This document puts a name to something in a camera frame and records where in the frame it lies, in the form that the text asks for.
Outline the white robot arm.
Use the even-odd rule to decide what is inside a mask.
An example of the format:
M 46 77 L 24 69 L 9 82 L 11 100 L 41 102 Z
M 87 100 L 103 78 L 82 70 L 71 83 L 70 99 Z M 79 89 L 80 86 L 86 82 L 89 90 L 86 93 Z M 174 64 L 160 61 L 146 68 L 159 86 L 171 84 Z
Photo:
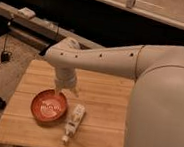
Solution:
M 76 87 L 76 70 L 135 82 L 127 108 L 124 147 L 184 147 L 184 46 L 80 48 L 72 37 L 50 46 L 57 90 Z

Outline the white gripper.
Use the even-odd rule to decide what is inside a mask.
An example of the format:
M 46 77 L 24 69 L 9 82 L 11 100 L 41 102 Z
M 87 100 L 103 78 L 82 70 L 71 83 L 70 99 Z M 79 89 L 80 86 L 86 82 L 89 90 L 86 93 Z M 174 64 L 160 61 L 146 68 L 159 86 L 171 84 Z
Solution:
M 79 92 L 77 90 L 76 81 L 76 71 L 72 68 L 55 68 L 55 94 L 60 95 L 61 89 L 70 89 L 76 97 L 79 97 Z

